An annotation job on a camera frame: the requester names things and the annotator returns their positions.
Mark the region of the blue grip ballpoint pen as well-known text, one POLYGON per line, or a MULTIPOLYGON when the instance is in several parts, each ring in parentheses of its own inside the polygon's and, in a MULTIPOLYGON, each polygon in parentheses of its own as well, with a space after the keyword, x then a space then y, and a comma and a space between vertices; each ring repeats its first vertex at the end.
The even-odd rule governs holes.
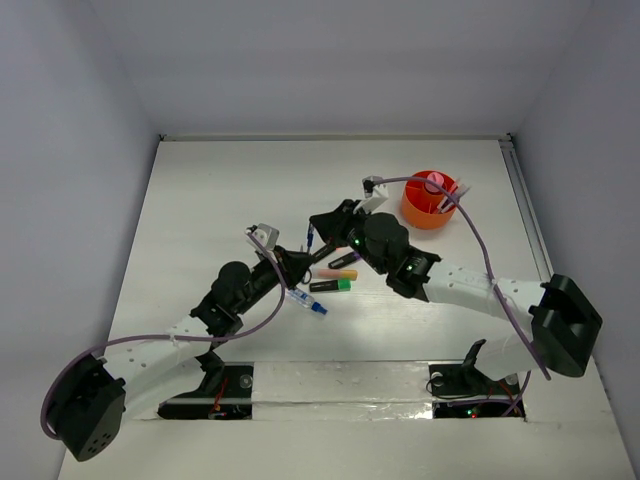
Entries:
POLYGON ((314 226, 309 223, 306 234, 306 253, 310 254, 314 242, 314 226))

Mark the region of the blue cap glue bottle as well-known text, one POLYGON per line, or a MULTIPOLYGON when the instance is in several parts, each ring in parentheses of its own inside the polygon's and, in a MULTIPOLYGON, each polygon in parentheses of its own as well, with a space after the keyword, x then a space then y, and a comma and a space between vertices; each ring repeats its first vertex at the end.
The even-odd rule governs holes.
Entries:
POLYGON ((289 289, 286 294, 288 299, 307 310, 322 316, 325 316, 328 313, 328 310, 316 301, 311 294, 299 288, 289 289))

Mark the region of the blue gel pen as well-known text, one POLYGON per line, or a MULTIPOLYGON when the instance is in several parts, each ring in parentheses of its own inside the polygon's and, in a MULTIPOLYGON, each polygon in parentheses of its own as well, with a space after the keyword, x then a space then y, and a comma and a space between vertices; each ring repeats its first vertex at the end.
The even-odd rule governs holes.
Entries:
POLYGON ((445 195, 445 198, 438 206, 440 213, 448 212, 456 206, 456 203, 469 191, 470 187, 464 183, 455 182, 449 193, 445 195))
POLYGON ((449 205, 449 208, 443 213, 453 210, 456 207, 456 205, 459 203, 460 199, 467 193, 468 190, 469 188, 467 186, 460 186, 454 193, 454 196, 451 199, 451 204, 449 205))

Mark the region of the pink gel pen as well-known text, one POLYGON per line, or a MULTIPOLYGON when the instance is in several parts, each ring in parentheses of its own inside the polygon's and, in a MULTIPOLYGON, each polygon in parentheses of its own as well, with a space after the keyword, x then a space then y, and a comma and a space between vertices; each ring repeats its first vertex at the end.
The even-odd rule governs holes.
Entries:
POLYGON ((438 204, 438 206, 436 208, 436 212, 437 213, 443 213, 444 211, 446 211, 449 208, 449 205, 451 204, 451 197, 454 196, 454 193, 459 188, 459 186, 460 186, 460 178, 456 179, 451 184, 450 188, 448 189, 448 193, 444 196, 444 198, 442 199, 442 201, 438 204))

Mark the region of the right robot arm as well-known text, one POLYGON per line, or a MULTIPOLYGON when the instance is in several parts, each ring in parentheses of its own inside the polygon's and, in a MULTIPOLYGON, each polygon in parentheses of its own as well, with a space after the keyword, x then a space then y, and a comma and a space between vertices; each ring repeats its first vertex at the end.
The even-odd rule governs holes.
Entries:
POLYGON ((549 281, 496 279, 422 251, 389 213, 367 213, 356 201, 313 215, 310 223, 326 244, 350 247, 396 294, 435 304, 462 307, 508 322, 502 340, 480 339, 460 368, 462 384, 482 392, 496 380, 539 369, 582 377, 589 364, 602 318, 571 278, 549 281))

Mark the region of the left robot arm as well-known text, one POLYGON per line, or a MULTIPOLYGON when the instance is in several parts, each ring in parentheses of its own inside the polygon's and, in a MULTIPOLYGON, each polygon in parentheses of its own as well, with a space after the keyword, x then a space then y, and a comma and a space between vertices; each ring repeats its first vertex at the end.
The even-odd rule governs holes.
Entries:
POLYGON ((43 433, 84 462, 101 453, 125 422, 185 392, 180 376, 187 373, 198 394, 218 393, 225 364, 216 348, 266 327, 277 309, 250 329, 242 317, 274 289, 284 299, 315 262, 309 253, 280 246, 257 251, 253 267, 225 264, 200 303, 167 332, 113 339, 72 359, 43 400, 43 433))

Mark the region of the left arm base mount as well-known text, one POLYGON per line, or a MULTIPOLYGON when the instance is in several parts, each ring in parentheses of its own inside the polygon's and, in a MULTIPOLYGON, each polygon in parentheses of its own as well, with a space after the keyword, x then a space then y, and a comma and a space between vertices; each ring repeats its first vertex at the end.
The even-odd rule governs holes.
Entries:
POLYGON ((204 372, 199 386, 162 402, 157 415, 164 420, 250 420, 254 364, 225 363, 214 352, 197 360, 204 372))

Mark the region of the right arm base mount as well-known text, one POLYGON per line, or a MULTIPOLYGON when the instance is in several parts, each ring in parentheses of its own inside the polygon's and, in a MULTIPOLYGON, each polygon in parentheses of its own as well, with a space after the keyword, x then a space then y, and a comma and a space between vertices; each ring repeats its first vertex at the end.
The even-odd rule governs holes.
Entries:
POLYGON ((476 341, 459 363, 429 366, 425 390, 433 399, 435 419, 526 417, 518 379, 491 380, 475 368, 485 340, 476 341))

